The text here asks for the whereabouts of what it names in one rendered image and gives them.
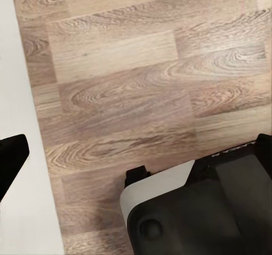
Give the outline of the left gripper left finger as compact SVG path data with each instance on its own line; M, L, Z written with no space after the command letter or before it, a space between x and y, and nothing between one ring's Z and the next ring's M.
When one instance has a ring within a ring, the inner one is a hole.
M29 157L24 134L0 140L0 201Z

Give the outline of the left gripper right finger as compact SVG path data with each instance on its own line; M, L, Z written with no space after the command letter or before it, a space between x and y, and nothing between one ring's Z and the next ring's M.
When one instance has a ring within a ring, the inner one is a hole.
M257 137L254 154L272 179L272 135L260 133Z

